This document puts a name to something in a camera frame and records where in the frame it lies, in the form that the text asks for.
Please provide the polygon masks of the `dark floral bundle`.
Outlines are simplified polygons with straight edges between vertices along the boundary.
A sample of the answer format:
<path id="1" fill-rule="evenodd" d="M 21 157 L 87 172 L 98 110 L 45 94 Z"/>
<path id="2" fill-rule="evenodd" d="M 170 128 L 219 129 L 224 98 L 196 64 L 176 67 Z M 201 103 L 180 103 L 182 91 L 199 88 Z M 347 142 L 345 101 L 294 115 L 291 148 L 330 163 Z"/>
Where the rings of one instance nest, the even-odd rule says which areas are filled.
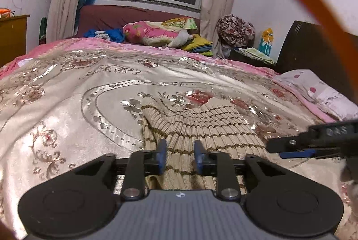
<path id="1" fill-rule="evenodd" d="M 233 48 L 246 47 L 256 34 L 251 23 L 235 15 L 225 15 L 217 22 L 218 36 Z"/>

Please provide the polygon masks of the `yellow folded cloth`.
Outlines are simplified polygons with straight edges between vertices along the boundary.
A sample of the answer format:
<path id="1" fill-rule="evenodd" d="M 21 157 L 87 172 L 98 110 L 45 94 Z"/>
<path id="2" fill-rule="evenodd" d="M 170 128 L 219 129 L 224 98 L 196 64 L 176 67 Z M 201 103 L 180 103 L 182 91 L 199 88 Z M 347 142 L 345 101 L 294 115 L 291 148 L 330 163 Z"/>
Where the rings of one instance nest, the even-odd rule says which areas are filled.
<path id="1" fill-rule="evenodd" d="M 180 47 L 180 49 L 183 51 L 212 57 L 212 42 L 206 40 L 198 34 L 193 34 L 192 36 L 193 39 L 189 40 L 184 46 Z"/>

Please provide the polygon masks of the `maroon sofa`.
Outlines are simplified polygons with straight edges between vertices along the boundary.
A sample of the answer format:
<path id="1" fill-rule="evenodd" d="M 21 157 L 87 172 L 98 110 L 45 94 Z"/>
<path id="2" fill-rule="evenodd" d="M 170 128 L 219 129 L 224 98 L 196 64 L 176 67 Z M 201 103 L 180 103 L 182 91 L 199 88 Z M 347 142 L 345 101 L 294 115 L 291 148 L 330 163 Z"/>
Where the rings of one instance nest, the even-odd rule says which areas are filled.
<path id="1" fill-rule="evenodd" d="M 84 6 L 79 13 L 79 25 L 75 38 L 84 37 L 91 29 L 105 31 L 123 28 L 128 23 L 137 21 L 166 21 L 179 17 L 190 17 L 200 27 L 200 20 L 190 14 L 174 14 L 130 6 L 99 5 Z"/>

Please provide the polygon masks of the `beige brown-striped knit sweater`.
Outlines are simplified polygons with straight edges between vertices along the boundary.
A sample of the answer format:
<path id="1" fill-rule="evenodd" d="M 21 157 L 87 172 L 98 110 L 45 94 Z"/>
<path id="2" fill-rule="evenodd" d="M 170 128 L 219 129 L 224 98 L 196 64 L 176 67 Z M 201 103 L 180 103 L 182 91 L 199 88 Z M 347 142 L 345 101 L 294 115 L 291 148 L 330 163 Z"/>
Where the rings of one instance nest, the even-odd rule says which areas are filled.
<path id="1" fill-rule="evenodd" d="M 145 148 L 155 149 L 161 139 L 167 143 L 164 174 L 146 178 L 150 189 L 216 188 L 214 177 L 201 177 L 195 171 L 197 140 L 206 150 L 227 153 L 232 159 L 243 159 L 249 154 L 270 158 L 262 140 L 228 100 L 214 97 L 190 109 L 168 99 L 144 97 L 141 110 Z"/>

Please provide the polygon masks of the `blue clothing pile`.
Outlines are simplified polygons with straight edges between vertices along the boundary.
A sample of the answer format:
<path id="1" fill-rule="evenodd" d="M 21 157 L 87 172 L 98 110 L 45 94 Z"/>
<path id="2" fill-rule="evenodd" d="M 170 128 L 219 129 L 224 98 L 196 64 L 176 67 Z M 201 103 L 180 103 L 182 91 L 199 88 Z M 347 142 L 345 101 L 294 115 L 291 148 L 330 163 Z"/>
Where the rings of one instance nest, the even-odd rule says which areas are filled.
<path id="1" fill-rule="evenodd" d="M 106 40 L 108 42 L 123 43 L 125 41 L 125 36 L 122 29 L 108 29 L 104 31 L 99 31 L 95 29 L 90 29 L 83 34 L 84 38 L 99 38 Z"/>

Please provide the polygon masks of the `white pink-dotted pillow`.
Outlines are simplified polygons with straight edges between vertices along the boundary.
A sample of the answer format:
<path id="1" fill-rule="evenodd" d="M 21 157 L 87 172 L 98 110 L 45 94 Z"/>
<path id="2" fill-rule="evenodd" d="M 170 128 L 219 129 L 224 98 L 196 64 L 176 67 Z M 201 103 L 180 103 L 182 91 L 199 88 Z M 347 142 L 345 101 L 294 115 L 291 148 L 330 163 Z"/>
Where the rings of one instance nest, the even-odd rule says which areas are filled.
<path id="1" fill-rule="evenodd" d="M 298 69 L 277 75 L 273 80 L 292 91 L 296 97 L 324 122 L 357 119 L 357 105 L 327 85 L 315 73 Z"/>

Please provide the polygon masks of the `pink floral folded quilt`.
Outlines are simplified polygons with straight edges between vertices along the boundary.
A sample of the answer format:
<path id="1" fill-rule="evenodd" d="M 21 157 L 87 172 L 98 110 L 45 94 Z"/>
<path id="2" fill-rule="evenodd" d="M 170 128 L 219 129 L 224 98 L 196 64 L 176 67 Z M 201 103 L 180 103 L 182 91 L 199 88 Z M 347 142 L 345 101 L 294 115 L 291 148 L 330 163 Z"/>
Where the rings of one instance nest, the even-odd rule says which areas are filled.
<path id="1" fill-rule="evenodd" d="M 198 27 L 193 18 L 179 17 L 162 22 L 138 21 L 123 27 L 126 40 L 145 46 L 179 48 L 192 40 Z"/>

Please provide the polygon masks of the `dark wooden headboard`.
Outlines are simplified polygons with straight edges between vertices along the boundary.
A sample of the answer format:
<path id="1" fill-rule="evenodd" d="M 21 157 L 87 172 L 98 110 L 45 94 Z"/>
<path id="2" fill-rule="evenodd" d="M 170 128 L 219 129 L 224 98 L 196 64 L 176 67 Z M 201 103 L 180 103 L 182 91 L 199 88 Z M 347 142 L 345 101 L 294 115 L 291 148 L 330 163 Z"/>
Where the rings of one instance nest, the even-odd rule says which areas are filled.
<path id="1" fill-rule="evenodd" d="M 275 71 L 285 73 L 295 69 L 309 69 L 321 80 L 357 103 L 357 93 L 348 80 L 322 27 L 304 21 L 294 21 L 283 42 Z"/>

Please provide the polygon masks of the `green white folded papers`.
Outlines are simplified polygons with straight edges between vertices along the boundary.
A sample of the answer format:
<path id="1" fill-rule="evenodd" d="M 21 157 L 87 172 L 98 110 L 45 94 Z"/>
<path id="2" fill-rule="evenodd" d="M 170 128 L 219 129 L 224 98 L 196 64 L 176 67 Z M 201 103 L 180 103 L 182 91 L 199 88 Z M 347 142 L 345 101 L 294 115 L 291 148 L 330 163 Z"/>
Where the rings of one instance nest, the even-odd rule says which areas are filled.
<path id="1" fill-rule="evenodd" d="M 251 59 L 261 61 L 267 65 L 275 65 L 275 61 L 271 57 L 260 52 L 256 48 L 238 48 L 237 50 L 239 54 L 249 57 Z"/>

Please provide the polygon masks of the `wooden side cabinet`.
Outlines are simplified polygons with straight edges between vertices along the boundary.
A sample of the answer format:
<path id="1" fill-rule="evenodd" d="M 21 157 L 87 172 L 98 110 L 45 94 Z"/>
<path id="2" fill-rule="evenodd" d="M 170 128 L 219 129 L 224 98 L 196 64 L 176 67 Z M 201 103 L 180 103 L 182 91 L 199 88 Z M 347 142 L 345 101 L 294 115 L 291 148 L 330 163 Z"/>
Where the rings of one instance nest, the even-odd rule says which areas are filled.
<path id="1" fill-rule="evenodd" d="M 30 15 L 18 15 L 1 19 L 0 66 L 4 66 L 26 53 L 27 19 Z"/>

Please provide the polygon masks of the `blue yellow cartoon bag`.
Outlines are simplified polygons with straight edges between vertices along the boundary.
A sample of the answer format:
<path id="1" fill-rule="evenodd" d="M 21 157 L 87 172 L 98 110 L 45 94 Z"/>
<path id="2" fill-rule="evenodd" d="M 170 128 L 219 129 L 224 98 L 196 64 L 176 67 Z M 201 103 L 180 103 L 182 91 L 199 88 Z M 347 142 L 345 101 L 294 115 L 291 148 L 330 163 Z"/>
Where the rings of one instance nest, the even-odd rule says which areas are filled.
<path id="1" fill-rule="evenodd" d="M 270 52 L 271 52 L 272 45 L 273 45 L 273 41 L 274 41 L 273 30 L 271 28 L 264 30 L 262 32 L 258 50 L 261 53 L 269 56 Z"/>

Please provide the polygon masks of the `floral satin bedspread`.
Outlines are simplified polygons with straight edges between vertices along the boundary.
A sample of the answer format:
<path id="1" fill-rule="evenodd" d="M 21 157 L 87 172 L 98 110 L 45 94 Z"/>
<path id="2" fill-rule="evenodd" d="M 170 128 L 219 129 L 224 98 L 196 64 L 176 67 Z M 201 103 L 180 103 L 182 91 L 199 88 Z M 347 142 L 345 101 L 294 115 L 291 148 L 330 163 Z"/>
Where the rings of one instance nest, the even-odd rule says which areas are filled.
<path id="1" fill-rule="evenodd" d="M 274 71 L 180 50 L 72 38 L 45 44 L 1 68 L 1 221 L 24 238 L 18 202 L 32 187 L 104 154 L 146 149 L 144 97 L 190 109 L 228 100 L 266 145 L 326 123 Z M 341 158 L 280 164 L 337 192 L 339 239 L 357 238 L 357 189 Z"/>

